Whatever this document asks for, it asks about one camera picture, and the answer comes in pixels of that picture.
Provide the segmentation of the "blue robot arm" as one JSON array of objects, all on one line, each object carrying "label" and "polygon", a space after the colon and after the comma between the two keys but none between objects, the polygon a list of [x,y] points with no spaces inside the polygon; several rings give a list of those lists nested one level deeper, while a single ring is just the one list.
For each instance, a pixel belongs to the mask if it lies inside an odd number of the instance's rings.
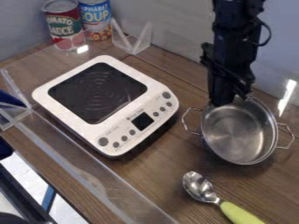
[{"label": "blue robot arm", "polygon": [[257,60],[258,48],[265,46],[273,32],[259,19],[266,0],[212,0],[215,20],[214,42],[200,44],[200,63],[208,69],[210,102],[221,107],[243,100],[251,93],[257,77],[251,64]]}]

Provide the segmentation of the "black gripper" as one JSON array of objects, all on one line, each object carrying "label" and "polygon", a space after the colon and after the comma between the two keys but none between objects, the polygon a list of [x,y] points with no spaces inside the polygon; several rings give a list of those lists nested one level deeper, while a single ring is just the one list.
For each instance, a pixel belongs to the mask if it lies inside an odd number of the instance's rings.
[{"label": "black gripper", "polygon": [[258,47],[241,41],[229,44],[204,42],[200,48],[200,63],[208,69],[211,103],[216,107],[225,106],[233,103],[237,94],[246,100],[257,80],[251,64],[257,60]]}]

